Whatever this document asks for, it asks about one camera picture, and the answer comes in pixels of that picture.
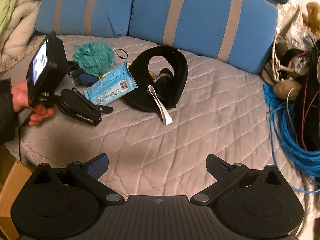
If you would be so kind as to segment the black left sleeve forearm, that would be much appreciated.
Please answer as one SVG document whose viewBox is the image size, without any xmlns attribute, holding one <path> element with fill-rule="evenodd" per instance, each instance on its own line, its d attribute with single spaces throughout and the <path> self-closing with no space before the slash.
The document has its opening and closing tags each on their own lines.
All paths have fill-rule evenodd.
<svg viewBox="0 0 320 240">
<path fill-rule="evenodd" d="M 0 88 L 0 140 L 1 144 L 12 141 L 15 137 L 17 114 L 13 107 L 11 80 L 1 80 Z"/>
</svg>

